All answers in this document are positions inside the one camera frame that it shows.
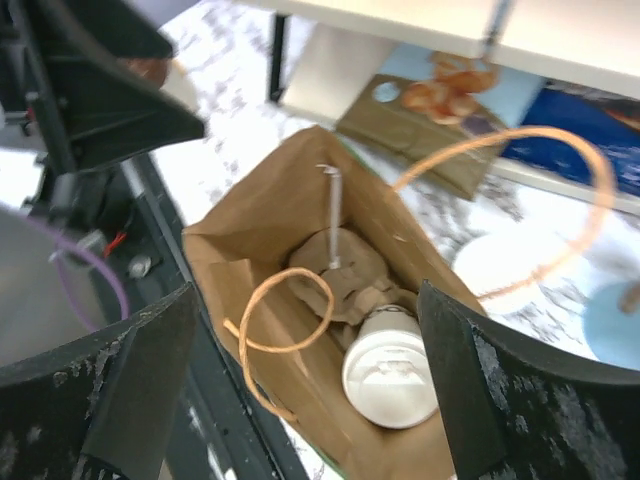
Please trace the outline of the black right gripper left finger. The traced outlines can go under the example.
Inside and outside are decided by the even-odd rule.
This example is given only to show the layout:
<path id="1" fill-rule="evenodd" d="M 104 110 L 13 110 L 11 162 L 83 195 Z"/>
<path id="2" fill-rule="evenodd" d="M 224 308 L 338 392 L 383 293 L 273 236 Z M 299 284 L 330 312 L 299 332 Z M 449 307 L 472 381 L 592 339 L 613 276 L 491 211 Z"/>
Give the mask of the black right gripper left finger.
<path id="1" fill-rule="evenodd" d="M 2 367 L 2 478 L 157 478 L 197 318 L 187 283 L 126 320 Z"/>

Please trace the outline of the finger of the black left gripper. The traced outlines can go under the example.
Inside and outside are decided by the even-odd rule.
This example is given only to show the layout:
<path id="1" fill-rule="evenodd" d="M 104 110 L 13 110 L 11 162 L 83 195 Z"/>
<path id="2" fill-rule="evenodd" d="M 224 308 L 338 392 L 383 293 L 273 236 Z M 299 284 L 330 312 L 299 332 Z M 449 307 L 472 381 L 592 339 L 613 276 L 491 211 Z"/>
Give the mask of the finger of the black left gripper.
<path id="1" fill-rule="evenodd" d="M 125 64 L 172 57 L 170 42 L 125 1 L 30 2 L 29 104 L 49 167 L 96 169 L 202 138 L 202 120 Z"/>

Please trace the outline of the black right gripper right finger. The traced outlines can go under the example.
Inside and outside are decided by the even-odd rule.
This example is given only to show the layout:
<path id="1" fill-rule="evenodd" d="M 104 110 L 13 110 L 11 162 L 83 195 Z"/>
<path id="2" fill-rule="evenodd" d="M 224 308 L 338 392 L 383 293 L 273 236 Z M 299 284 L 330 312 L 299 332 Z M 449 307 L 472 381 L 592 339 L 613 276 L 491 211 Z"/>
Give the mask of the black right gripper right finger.
<path id="1" fill-rule="evenodd" d="M 429 282 L 417 307 L 458 478 L 638 478 L 638 371 L 545 344 Z"/>

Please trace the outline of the white plastic lid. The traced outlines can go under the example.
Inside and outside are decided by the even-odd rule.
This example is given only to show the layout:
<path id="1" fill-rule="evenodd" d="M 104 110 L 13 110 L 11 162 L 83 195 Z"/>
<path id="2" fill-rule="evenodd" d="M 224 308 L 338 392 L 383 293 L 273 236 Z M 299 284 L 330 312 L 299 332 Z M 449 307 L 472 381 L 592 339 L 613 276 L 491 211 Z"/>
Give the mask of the white plastic lid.
<path id="1" fill-rule="evenodd" d="M 438 409 L 422 339 L 412 332 L 359 337 L 344 357 L 342 385 L 357 412 L 380 427 L 412 428 Z"/>

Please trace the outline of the green paper bag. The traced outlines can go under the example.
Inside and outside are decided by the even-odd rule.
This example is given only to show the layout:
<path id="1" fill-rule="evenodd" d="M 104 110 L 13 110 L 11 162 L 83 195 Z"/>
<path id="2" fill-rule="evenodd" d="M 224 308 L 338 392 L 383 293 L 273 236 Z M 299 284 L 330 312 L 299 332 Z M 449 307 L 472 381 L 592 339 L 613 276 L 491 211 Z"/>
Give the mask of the green paper bag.
<path id="1" fill-rule="evenodd" d="M 385 259 L 392 278 L 417 294 L 417 304 L 429 282 L 487 317 L 397 190 L 334 134 L 312 127 L 286 139 L 184 230 L 186 257 L 214 331 L 256 400 L 348 478 L 457 477 L 440 409 L 395 432 L 365 419 L 346 398 L 339 378 L 344 353 L 327 331 L 333 292 L 312 271 L 289 265 L 290 254 L 329 225 L 328 181 L 317 164 L 340 169 L 346 184 L 341 222 Z"/>

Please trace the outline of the single brown cup carrier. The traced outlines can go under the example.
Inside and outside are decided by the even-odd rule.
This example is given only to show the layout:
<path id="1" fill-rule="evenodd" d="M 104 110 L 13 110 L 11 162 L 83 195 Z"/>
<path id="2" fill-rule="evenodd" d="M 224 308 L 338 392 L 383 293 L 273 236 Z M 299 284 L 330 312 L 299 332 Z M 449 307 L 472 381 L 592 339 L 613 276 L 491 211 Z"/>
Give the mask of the single brown cup carrier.
<path id="1" fill-rule="evenodd" d="M 417 294 L 392 279 L 385 259 L 360 236 L 345 228 L 337 234 L 339 267 L 330 267 L 327 230 L 315 233 L 293 251 L 289 265 L 306 268 L 329 285 L 335 306 L 328 331 L 340 348 L 347 350 L 374 309 L 396 304 L 414 311 Z"/>

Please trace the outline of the single white stirrer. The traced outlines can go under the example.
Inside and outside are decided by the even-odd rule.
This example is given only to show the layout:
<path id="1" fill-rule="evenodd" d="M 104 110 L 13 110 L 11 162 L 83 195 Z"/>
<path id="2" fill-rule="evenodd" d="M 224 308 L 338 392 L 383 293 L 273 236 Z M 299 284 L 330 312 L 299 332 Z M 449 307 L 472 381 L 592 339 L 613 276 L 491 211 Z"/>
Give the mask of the single white stirrer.
<path id="1" fill-rule="evenodd" d="M 329 164 L 317 164 L 330 179 L 329 186 L 329 234 L 328 234 L 328 267 L 332 270 L 341 267 L 339 254 L 339 228 L 342 210 L 343 180 L 339 168 Z"/>

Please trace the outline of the white paper cup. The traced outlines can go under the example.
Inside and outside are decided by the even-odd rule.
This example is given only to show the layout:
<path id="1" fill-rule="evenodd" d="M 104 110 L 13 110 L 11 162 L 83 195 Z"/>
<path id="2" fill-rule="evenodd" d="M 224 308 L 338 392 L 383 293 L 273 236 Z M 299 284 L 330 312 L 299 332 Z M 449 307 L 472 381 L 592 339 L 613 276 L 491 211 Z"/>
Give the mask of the white paper cup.
<path id="1" fill-rule="evenodd" d="M 413 313 L 396 304 L 382 305 L 372 310 L 362 322 L 358 337 L 383 331 L 398 331 L 414 336 L 419 336 L 421 332 Z"/>

